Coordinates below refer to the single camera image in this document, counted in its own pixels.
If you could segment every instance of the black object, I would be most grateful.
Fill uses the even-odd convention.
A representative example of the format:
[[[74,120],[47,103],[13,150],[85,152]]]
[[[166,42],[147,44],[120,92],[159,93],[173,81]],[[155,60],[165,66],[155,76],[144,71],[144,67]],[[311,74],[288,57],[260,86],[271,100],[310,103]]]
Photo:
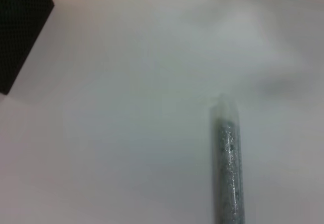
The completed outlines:
[[[53,7],[52,0],[0,0],[0,93],[9,93]]]

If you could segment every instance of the white table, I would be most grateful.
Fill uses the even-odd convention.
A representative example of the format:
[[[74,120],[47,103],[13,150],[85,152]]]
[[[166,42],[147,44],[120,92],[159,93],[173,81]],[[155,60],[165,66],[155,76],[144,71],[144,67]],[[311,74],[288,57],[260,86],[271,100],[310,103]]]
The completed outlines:
[[[320,5],[55,2],[0,102],[1,223],[211,224],[221,92],[240,112],[246,223],[323,222]]]

